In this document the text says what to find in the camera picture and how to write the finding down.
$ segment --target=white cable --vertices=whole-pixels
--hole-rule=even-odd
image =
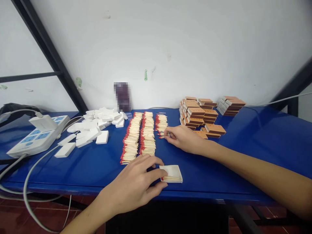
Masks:
[[[73,120],[73,119],[75,119],[75,118],[79,118],[79,117],[82,117],[82,116],[74,117],[74,118],[70,119],[66,124],[68,124],[71,120]],[[14,163],[12,163],[12,165],[10,165],[6,170],[4,170],[4,172],[2,172],[2,173],[0,174],[0,181],[1,181],[2,177],[3,177],[12,167],[14,167],[17,163],[19,163],[19,162],[20,162],[23,158],[25,158],[26,156],[27,156],[27,154],[23,154],[18,160],[16,160]],[[16,191],[9,190],[9,189],[3,187],[1,184],[0,184],[0,189],[3,190],[3,191],[5,191],[5,192],[9,192],[9,193],[13,193],[13,194],[23,194],[22,192],[16,192]]]
[[[246,105],[246,107],[248,107],[248,106],[267,106],[267,105],[271,105],[271,104],[274,104],[274,103],[277,103],[277,102],[281,102],[281,101],[285,101],[285,100],[288,100],[288,99],[291,99],[291,98],[301,97],[301,96],[309,95],[309,94],[312,94],[312,92],[294,95],[294,96],[283,98],[281,100],[277,100],[277,101],[274,101],[274,102],[269,102],[269,103],[264,104],[264,105]]]
[[[42,117],[42,114],[36,110],[32,110],[32,109],[20,109],[20,110],[14,110],[14,111],[10,111],[10,112],[6,112],[6,113],[3,113],[3,116],[0,118],[0,122],[2,121],[3,118],[7,117],[8,115],[10,116],[11,114],[13,113],[16,113],[16,112],[19,112],[19,111],[33,111],[35,112],[35,114],[41,118]]]
[[[47,200],[28,200],[29,202],[31,201],[31,202],[51,202],[51,201],[54,201],[54,200],[56,200],[56,199],[59,199],[59,198],[61,198],[63,195],[60,195],[60,196],[57,196],[57,197],[55,197],[55,198],[51,198],[51,199],[47,199]],[[14,201],[24,201],[24,199],[22,199],[22,198],[14,198],[14,197],[6,197],[6,196],[2,196],[1,194],[0,194],[0,198],[2,198],[2,199],[7,199],[7,200],[14,200]]]
[[[79,122],[79,121],[83,118],[83,116],[77,116],[77,117],[72,118],[71,120],[76,119],[76,118],[79,118],[79,117],[80,117],[80,119],[78,119],[77,121],[71,123],[71,124],[68,125],[67,127],[64,127],[62,133],[65,132],[70,126],[72,126],[73,124]]]
[[[35,220],[35,222],[41,227],[43,228],[44,230],[48,231],[48,232],[52,232],[52,233],[59,233],[61,231],[54,231],[54,230],[50,230],[48,229],[47,227],[45,227],[36,217],[36,215],[33,213],[30,205],[29,205],[29,202],[27,200],[27,184],[28,184],[28,180],[29,180],[29,177],[32,173],[32,171],[34,170],[34,168],[38,165],[38,163],[44,159],[49,153],[51,153],[53,150],[55,150],[56,148],[58,148],[59,145],[57,145],[56,147],[54,147],[53,149],[51,149],[49,152],[47,152],[44,156],[42,156],[33,166],[32,168],[29,170],[27,176],[26,176],[26,179],[25,179],[25,183],[24,183],[24,188],[23,188],[23,198],[24,198],[24,202],[25,202],[25,206],[29,212],[29,214],[31,215],[31,217]]]
[[[65,223],[64,223],[64,226],[63,226],[62,230],[64,229],[64,227],[66,226],[66,223],[67,223],[67,219],[68,219],[69,211],[70,211],[70,209],[71,209],[71,202],[72,202],[72,200],[71,200],[71,199],[72,199],[72,196],[70,196],[70,198],[69,198],[69,205],[68,205],[67,216],[66,216]]]
[[[22,156],[16,160],[14,163],[12,163],[7,169],[5,169],[1,175],[0,175],[0,180],[2,179],[2,177],[12,168],[14,167],[16,164],[18,164],[23,158],[25,158],[26,156],[28,156],[28,154],[22,154]],[[13,194],[23,194],[22,192],[16,192],[16,191],[12,191],[12,190],[9,190],[5,187],[3,187],[1,184],[0,184],[0,189],[5,191],[5,192],[9,192],[9,193],[13,193]]]
[[[178,107],[177,108],[171,108],[171,107],[150,107],[150,109],[179,109]]]

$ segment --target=blue table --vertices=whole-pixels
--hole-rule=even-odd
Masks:
[[[178,109],[149,111],[154,116],[159,111],[166,112],[169,126],[180,124]],[[51,116],[65,114],[73,117],[77,113],[50,113]],[[34,129],[28,119],[24,116],[0,128],[0,159],[9,158],[6,152]],[[312,123],[270,107],[256,107],[242,108],[235,117],[219,115],[215,124],[222,125],[227,131],[220,139],[212,138],[219,144],[312,178]],[[58,159],[53,156],[55,152],[51,153],[34,169],[29,180],[29,191],[97,195],[124,168],[120,165],[120,156],[128,125],[129,121],[125,121],[124,128],[115,128],[113,125],[107,127],[109,140],[105,145],[93,142],[80,149],[75,148],[67,158]],[[31,158],[2,184],[22,190],[29,169],[43,154]],[[165,139],[156,137],[156,155],[165,165],[179,165],[183,176],[182,184],[170,184],[157,199],[274,204],[261,190],[223,165],[185,153]]]

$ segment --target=power strip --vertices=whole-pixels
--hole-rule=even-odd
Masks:
[[[23,154],[28,154],[28,156],[30,156],[49,149],[58,135],[62,133],[65,124],[70,120],[67,115],[57,116],[52,119],[58,125],[56,129],[41,132],[36,128],[16,146],[10,149],[7,154],[13,158],[19,158]]]

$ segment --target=power adapter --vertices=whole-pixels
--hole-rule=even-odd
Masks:
[[[33,117],[29,122],[41,132],[51,131],[58,127],[57,123],[55,123],[49,115]]]

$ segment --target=red tile floor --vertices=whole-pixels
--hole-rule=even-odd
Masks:
[[[89,205],[95,197],[72,196],[72,199]],[[67,215],[67,207],[53,202],[30,203],[38,219],[48,228],[60,230]],[[282,207],[259,207],[266,218],[286,217],[286,209]],[[248,214],[253,219],[259,219],[252,207],[246,206]],[[71,208],[68,221],[70,223],[78,214],[79,210]],[[300,233],[299,227],[260,227],[265,234],[296,234]],[[230,234],[241,233],[233,218],[229,218]],[[49,232],[39,227],[30,217],[23,201],[11,201],[0,199],[0,234],[48,234]],[[105,225],[101,226],[97,234],[105,233]]]

